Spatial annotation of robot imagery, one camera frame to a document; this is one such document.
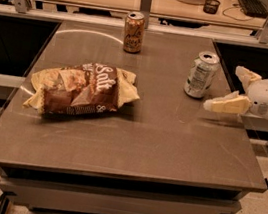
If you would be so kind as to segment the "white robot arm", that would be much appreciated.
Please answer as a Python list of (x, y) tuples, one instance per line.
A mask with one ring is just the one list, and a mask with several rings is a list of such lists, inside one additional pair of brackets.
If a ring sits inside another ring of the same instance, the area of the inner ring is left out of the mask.
[(224, 97), (207, 99), (203, 103), (205, 110), (232, 115), (252, 114), (268, 120), (268, 79), (262, 79), (243, 66), (237, 66), (235, 74), (245, 93), (241, 95), (235, 91)]

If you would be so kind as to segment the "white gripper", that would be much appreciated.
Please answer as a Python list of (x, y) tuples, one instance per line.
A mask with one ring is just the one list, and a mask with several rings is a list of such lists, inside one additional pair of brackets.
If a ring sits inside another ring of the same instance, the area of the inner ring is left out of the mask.
[(207, 99), (203, 103), (205, 110), (240, 115), (248, 112), (250, 108), (253, 115), (268, 118), (268, 79), (262, 80), (259, 74), (243, 66), (237, 66), (235, 74), (243, 89), (247, 90), (247, 96), (235, 91), (224, 97)]

